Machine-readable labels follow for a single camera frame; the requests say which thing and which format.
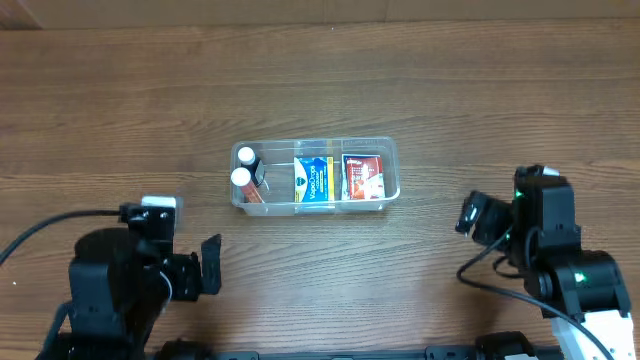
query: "bottle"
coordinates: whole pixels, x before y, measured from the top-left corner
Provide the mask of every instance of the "bottle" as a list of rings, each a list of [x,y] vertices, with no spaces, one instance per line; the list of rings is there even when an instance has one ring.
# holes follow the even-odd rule
[[[251,181],[256,186],[260,186],[264,181],[264,164],[260,157],[250,147],[243,147],[238,151],[238,159],[242,167],[251,173]]]
[[[240,188],[247,202],[263,203],[262,197],[258,193],[258,188],[251,182],[251,173],[245,168],[237,168],[231,173],[231,182]]]

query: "blue and yellow package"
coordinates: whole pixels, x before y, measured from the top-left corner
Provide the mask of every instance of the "blue and yellow package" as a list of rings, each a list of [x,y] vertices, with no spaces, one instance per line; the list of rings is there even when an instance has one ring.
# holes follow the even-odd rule
[[[333,157],[295,157],[295,202],[335,200]]]

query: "wood grain surface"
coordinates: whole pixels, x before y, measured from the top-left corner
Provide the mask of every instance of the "wood grain surface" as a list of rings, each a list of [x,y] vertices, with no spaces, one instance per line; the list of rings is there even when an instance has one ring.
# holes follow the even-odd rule
[[[609,251],[640,300],[640,20],[0,32],[0,52],[0,245],[145,193],[184,198],[177,252],[223,234],[220,295],[172,303],[149,351],[177,337],[418,349],[503,330],[553,343],[537,309],[454,276],[480,250],[453,231],[463,198],[509,198],[514,168],[536,162],[570,179],[584,246]],[[400,154],[384,213],[251,218],[230,204],[237,141],[374,135]],[[70,297],[73,244],[113,224],[55,225],[9,258],[0,359],[37,355]],[[472,276],[522,290],[488,263]]]

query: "white bottle cap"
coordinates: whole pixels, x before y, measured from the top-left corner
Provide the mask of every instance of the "white bottle cap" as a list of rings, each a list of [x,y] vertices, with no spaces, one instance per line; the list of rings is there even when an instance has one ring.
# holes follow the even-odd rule
[[[245,146],[238,151],[238,159],[240,159],[242,165],[251,165],[256,161],[256,153],[250,147]]]
[[[245,168],[237,168],[231,173],[231,182],[235,186],[246,186],[251,181],[251,173]]]

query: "plastic tray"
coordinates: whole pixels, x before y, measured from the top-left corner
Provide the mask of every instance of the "plastic tray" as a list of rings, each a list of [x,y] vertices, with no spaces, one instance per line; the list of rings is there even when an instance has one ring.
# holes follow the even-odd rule
[[[382,211],[400,195],[398,150],[390,137],[241,141],[231,149],[231,171],[240,167],[238,150],[251,147],[265,166],[264,183],[258,187],[264,203],[247,203],[242,191],[231,184],[231,203],[251,216],[288,216]],[[342,154],[380,155],[385,198],[342,200]],[[335,200],[294,202],[294,157],[333,156]]]

